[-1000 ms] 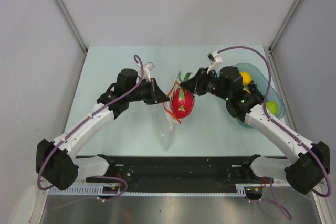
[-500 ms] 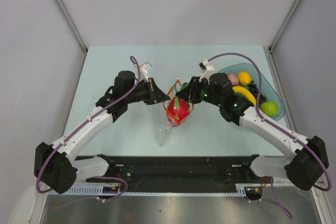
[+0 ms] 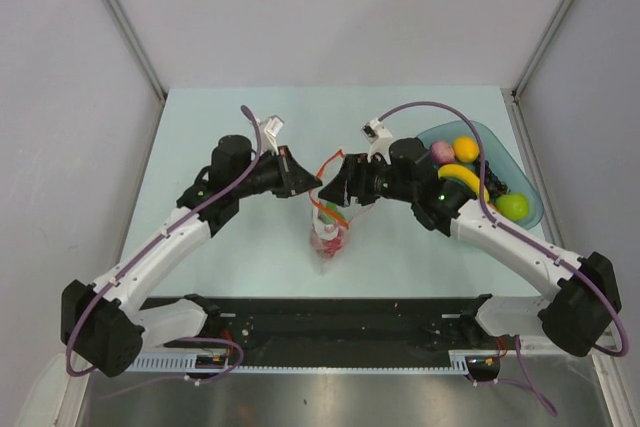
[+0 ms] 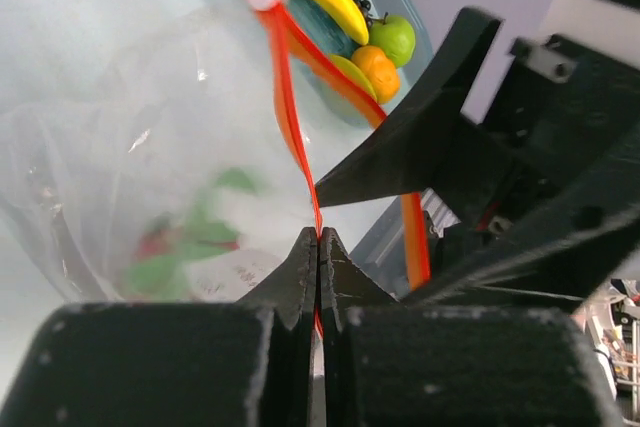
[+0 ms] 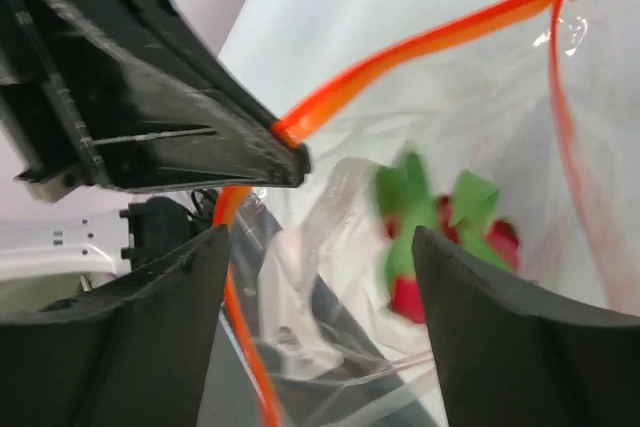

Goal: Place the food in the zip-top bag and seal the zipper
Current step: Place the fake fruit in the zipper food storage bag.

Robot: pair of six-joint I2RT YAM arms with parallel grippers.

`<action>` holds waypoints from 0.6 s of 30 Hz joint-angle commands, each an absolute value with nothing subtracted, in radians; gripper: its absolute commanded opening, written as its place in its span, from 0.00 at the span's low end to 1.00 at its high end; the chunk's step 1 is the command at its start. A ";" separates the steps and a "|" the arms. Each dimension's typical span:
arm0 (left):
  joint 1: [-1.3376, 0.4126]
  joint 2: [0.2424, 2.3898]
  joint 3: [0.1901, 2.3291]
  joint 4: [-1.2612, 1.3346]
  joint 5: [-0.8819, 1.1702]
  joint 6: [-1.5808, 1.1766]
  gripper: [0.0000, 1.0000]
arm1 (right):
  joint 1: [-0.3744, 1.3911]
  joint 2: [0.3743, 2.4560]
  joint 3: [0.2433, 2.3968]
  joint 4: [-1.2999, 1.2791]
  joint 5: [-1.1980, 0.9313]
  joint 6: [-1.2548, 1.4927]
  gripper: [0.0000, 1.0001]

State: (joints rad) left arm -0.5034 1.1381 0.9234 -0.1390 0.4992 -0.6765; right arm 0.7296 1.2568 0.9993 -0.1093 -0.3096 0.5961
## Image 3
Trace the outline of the clear zip bag orange zipper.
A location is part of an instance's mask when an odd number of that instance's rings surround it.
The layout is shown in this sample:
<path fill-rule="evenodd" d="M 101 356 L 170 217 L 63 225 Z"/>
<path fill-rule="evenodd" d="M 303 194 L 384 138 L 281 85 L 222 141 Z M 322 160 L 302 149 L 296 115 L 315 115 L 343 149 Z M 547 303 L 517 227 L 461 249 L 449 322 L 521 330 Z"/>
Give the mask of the clear zip bag orange zipper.
<path fill-rule="evenodd" d="M 319 191 L 315 188 L 308 192 L 311 203 L 309 243 L 315 255 L 314 271 L 318 275 L 326 275 L 344 256 L 353 228 L 374 205 L 361 206 L 352 199 L 347 207 L 341 207 L 320 199 Z"/>

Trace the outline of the red dragon fruit toy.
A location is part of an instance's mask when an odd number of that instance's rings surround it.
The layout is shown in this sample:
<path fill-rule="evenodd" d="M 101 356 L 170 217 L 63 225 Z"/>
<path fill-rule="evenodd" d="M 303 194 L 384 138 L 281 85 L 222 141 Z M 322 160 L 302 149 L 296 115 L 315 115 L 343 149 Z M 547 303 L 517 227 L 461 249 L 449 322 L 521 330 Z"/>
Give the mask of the red dragon fruit toy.
<path fill-rule="evenodd" d="M 333 258 L 348 240 L 347 219 L 336 204 L 321 202 L 322 209 L 312 209 L 310 241 L 316 253 L 325 259 Z"/>

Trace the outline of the purple onion toy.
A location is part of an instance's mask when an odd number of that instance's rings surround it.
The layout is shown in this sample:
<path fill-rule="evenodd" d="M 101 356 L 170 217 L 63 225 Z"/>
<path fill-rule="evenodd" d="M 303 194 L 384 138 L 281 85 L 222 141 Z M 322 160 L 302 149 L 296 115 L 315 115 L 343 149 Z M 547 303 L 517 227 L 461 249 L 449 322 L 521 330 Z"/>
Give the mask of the purple onion toy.
<path fill-rule="evenodd" d="M 456 161 L 453 146 L 446 141 L 436 141 L 430 146 L 431 156 L 438 165 L 451 164 Z"/>

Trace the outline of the yellow banana toy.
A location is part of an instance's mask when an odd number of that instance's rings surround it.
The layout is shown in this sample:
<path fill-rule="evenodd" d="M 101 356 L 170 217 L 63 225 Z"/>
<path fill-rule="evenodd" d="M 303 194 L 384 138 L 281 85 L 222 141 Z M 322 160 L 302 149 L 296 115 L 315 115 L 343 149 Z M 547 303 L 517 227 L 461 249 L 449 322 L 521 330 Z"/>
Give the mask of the yellow banana toy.
<path fill-rule="evenodd" d="M 482 194 L 486 202 L 490 201 L 489 191 L 481 182 L 479 176 L 465 166 L 459 164 L 445 164 L 438 169 L 437 175 L 439 178 L 462 181 L 463 184 L 470 188 L 474 194 L 477 196 Z"/>

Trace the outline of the yellow lemon toy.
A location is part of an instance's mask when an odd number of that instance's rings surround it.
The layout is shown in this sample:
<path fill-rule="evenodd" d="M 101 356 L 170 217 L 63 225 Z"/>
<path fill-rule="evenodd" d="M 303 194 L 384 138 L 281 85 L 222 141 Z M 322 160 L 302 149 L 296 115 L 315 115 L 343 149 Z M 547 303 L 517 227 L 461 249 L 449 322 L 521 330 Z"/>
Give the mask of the yellow lemon toy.
<path fill-rule="evenodd" d="M 456 138 L 453 141 L 452 146 L 455 158 L 461 163 L 474 163 L 480 155 L 478 143 L 473 138 L 468 136 L 461 136 Z"/>

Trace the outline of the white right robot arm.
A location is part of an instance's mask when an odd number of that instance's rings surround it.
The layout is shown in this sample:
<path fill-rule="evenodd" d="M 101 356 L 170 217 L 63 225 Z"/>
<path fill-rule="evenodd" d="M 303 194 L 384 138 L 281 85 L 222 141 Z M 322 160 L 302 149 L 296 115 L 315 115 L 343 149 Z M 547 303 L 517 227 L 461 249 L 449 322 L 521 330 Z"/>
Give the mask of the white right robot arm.
<path fill-rule="evenodd" d="M 479 297 L 461 323 L 469 346 L 484 348 L 501 336 L 544 336 L 576 357 L 627 353 L 626 340 L 618 349 L 599 343 L 621 310 L 611 262 L 597 252 L 582 256 L 544 243 L 509 221 L 481 194 L 439 176 L 420 140 L 393 142 L 389 159 L 348 154 L 335 181 L 338 200 L 362 206 L 380 199 L 405 203 L 424 229 L 477 248 L 535 289 L 531 297 Z"/>

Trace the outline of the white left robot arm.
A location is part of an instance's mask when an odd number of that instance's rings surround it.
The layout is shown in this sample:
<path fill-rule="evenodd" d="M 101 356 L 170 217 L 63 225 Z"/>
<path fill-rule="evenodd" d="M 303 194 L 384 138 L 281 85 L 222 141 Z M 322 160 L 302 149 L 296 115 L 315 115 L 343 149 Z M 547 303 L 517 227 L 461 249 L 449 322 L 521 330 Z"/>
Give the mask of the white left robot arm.
<path fill-rule="evenodd" d="M 187 256 L 212 239 L 242 199 L 266 192 L 287 199 L 321 187 L 288 146 L 261 151 L 242 135 L 221 138 L 211 161 L 178 198 L 159 231 L 128 259 L 93 282 L 72 281 L 61 295 L 61 340 L 108 377 L 123 373 L 147 348 L 222 337 L 220 308 L 198 294 L 144 308 L 152 291 Z"/>

